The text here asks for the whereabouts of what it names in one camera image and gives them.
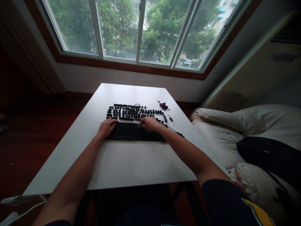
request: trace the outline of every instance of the wooden floor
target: wooden floor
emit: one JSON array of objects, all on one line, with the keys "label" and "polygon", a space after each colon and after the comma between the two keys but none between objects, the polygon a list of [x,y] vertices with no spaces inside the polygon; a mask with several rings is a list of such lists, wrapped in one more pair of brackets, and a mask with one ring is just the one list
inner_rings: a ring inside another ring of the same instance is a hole
[{"label": "wooden floor", "polygon": [[[36,95],[3,111],[14,122],[0,132],[0,199],[28,186],[91,96]],[[178,104],[188,117],[198,107]]]}]

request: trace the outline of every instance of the white sofa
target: white sofa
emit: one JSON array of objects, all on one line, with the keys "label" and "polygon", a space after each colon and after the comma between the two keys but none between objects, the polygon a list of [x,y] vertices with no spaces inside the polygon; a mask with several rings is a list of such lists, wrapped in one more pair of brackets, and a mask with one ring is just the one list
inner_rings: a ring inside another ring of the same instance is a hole
[{"label": "white sofa", "polygon": [[[265,171],[246,163],[239,155],[236,143],[247,136],[265,137],[301,150],[301,110],[285,105],[259,105],[233,113],[199,108],[190,120],[251,200],[277,225],[286,225],[288,219],[281,204],[273,200],[273,196],[277,197],[275,188],[278,185]],[[276,178],[300,204],[301,196],[296,189]]]}]

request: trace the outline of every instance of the hand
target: hand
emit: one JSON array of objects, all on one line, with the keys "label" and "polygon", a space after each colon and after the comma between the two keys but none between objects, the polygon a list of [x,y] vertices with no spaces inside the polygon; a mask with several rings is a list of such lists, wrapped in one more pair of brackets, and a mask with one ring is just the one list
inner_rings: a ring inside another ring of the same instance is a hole
[{"label": "hand", "polygon": [[118,120],[114,120],[114,119],[106,119],[105,121],[103,121],[100,124],[99,130],[97,132],[97,136],[99,136],[99,138],[102,139],[109,136],[113,131],[113,129],[115,128],[116,122],[118,122]]},{"label": "hand", "polygon": [[145,123],[145,124],[142,124],[141,126],[148,130],[154,130],[154,131],[158,132],[158,130],[160,130],[160,128],[162,128],[162,127],[165,128],[164,125],[158,123],[157,120],[152,117],[145,117],[145,118],[142,118],[140,121]]}]

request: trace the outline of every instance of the table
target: table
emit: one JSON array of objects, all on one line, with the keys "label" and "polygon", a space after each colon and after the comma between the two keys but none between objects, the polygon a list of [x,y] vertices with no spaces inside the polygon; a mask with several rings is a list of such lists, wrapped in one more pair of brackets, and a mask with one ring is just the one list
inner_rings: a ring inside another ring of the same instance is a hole
[{"label": "table", "polygon": [[[166,102],[170,111],[164,111],[165,115],[169,114],[176,125],[173,126],[169,119],[166,124],[182,133],[227,173],[166,89],[102,83],[23,195],[53,192],[96,135],[100,123],[106,119],[109,106],[138,103],[146,106],[147,110],[159,110],[158,100]],[[163,120],[163,115],[156,115],[156,118]],[[190,180],[196,180],[194,173],[178,158],[168,143],[105,140],[88,190]]]}]

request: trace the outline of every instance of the sofa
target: sofa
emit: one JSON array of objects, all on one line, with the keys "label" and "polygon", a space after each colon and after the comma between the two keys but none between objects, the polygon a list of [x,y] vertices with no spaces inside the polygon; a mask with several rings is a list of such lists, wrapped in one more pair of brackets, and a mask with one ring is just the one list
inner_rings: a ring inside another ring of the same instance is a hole
[{"label": "sofa", "polygon": [[[282,205],[273,198],[277,197],[276,187],[279,185],[261,168],[246,163],[239,155],[236,143],[244,137],[265,137],[300,151],[301,109],[285,105],[258,105],[229,113],[198,108],[190,120],[229,171],[231,179],[277,225],[287,225],[288,217]],[[282,178],[274,176],[286,187],[295,203],[300,205],[301,196],[297,190]]]}]

